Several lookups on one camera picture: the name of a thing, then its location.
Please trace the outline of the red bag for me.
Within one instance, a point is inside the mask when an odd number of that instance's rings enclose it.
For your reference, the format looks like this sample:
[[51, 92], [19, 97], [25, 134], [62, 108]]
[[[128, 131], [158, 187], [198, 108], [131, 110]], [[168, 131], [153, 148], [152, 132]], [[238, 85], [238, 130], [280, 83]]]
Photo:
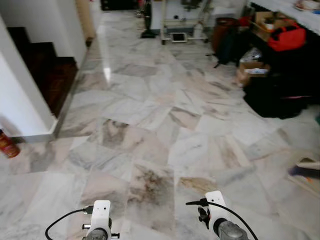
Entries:
[[307, 30], [293, 23], [275, 29], [267, 41], [267, 45], [274, 51], [297, 50], [306, 44]]

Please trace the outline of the black suitcase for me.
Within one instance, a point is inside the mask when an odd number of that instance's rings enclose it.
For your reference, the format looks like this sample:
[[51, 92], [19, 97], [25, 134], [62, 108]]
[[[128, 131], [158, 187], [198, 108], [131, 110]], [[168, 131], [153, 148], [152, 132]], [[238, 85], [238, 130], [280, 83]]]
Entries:
[[265, 77], [250, 77], [243, 100], [262, 118], [290, 119], [310, 105], [320, 104], [319, 50], [302, 47], [268, 50]]

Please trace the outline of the black upright vacuum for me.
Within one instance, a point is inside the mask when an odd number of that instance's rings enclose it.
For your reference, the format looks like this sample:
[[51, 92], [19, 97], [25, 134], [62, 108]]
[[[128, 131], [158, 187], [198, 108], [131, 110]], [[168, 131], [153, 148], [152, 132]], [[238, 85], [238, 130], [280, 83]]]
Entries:
[[144, 32], [142, 32], [140, 39], [155, 39], [157, 34], [151, 30], [153, 23], [153, 0], [143, 1], [141, 13], [144, 21]]

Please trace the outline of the black backpack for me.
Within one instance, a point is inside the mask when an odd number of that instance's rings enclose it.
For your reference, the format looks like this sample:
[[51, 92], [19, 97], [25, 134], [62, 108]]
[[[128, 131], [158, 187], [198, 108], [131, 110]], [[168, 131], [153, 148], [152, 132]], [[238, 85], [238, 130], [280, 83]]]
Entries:
[[238, 30], [238, 28], [229, 30], [214, 54], [217, 57], [217, 64], [214, 67], [229, 63], [238, 66], [240, 59], [250, 49], [252, 36], [250, 30]]

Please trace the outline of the white framed tablet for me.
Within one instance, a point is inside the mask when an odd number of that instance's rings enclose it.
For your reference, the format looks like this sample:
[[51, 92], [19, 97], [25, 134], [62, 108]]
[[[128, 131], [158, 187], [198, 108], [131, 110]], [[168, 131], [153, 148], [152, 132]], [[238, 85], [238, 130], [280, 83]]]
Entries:
[[188, 35], [185, 32], [172, 32], [169, 35], [171, 43], [182, 43], [188, 41]]

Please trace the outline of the brown round bin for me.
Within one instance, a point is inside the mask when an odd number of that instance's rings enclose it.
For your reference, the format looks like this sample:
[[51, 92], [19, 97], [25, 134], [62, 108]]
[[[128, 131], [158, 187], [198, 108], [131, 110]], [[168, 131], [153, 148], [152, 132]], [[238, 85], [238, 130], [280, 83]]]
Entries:
[[216, 53], [228, 32], [238, 25], [238, 19], [232, 17], [217, 17], [210, 35], [211, 48]]

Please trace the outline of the purple cloth item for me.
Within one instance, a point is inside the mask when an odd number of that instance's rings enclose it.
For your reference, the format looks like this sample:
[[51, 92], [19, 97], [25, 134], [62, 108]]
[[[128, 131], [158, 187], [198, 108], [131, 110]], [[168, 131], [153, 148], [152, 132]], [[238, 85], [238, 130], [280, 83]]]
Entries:
[[304, 178], [320, 179], [320, 169], [312, 167], [293, 166], [288, 170], [290, 176], [302, 176]]

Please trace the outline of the dark wooden staircase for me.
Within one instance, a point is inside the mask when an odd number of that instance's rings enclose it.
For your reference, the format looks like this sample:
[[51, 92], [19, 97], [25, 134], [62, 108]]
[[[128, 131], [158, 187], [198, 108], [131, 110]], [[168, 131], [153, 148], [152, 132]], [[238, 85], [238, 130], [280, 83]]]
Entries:
[[30, 41], [25, 27], [8, 27], [7, 32], [46, 104], [58, 118], [78, 73], [76, 60], [58, 56], [53, 42]]

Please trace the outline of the white metal rack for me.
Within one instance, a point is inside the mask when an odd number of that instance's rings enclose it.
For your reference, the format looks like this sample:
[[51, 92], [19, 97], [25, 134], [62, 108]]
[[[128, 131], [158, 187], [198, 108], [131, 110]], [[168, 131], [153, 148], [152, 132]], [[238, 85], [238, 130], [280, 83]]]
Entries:
[[192, 9], [199, 9], [198, 16], [196, 18], [185, 18], [178, 16], [177, 19], [167, 19], [167, 2], [168, 0], [161, 0], [161, 28], [159, 30], [159, 39], [162, 45], [167, 42], [171, 42], [170, 34], [166, 35], [169, 28], [187, 28], [192, 27], [192, 32], [188, 36], [188, 41], [203, 41], [208, 43], [210, 39], [204, 34], [205, 23], [210, 18], [210, 13], [213, 11], [214, 6], [212, 0], [180, 0], [180, 4], [185, 6], [185, 10], [189, 12]]

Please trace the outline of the small cardboard box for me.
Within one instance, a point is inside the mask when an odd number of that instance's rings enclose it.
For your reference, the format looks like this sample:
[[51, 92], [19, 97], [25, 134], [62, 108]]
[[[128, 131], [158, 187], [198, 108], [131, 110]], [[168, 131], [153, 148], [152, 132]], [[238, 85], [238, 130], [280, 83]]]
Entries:
[[268, 75], [271, 66], [265, 62], [240, 62], [237, 67], [235, 82], [244, 87], [250, 83], [250, 78], [264, 78]]

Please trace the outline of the white covered table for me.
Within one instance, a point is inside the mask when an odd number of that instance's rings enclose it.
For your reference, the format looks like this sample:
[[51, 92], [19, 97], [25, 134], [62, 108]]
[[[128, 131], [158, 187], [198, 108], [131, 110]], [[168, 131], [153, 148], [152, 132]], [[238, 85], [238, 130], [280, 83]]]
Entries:
[[295, 8], [297, 0], [247, 0], [272, 12], [281, 12], [294, 18], [300, 25], [320, 35], [320, 14]]

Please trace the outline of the red fire extinguisher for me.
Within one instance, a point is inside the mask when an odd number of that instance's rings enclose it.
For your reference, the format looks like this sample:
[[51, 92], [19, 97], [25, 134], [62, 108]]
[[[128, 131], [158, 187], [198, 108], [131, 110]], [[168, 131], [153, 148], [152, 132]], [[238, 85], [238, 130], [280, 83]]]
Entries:
[[0, 153], [10, 159], [18, 156], [20, 152], [21, 149], [0, 128]]

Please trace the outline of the open cardboard box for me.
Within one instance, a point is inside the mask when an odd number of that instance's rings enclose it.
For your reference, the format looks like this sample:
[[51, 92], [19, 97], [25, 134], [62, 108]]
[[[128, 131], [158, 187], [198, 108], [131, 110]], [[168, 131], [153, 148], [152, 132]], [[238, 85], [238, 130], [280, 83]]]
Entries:
[[257, 11], [251, 21], [250, 31], [263, 41], [269, 41], [274, 30], [297, 23], [294, 18], [280, 12]]

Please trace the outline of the wooden door frame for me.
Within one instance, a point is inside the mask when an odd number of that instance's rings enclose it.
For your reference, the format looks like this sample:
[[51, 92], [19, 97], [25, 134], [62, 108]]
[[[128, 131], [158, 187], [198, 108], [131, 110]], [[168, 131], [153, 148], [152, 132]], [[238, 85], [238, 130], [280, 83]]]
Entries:
[[102, 14], [100, 0], [75, 0], [75, 5], [85, 44], [89, 48], [97, 36], [99, 18]]

